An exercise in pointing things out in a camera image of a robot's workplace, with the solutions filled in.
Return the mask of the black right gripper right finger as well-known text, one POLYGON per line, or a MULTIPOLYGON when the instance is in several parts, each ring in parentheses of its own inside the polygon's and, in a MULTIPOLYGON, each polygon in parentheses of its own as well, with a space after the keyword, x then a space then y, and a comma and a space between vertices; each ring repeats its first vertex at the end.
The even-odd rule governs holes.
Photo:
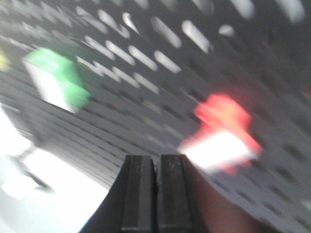
POLYGON ((162 155, 157 168, 159 233, 208 233, 184 173, 180 155, 162 155))

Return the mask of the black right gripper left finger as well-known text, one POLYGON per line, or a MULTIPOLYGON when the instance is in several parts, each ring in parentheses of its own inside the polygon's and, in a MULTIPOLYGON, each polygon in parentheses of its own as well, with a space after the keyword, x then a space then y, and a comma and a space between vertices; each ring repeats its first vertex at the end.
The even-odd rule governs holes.
POLYGON ((155 233, 156 174, 149 156, 127 155, 86 233, 155 233))

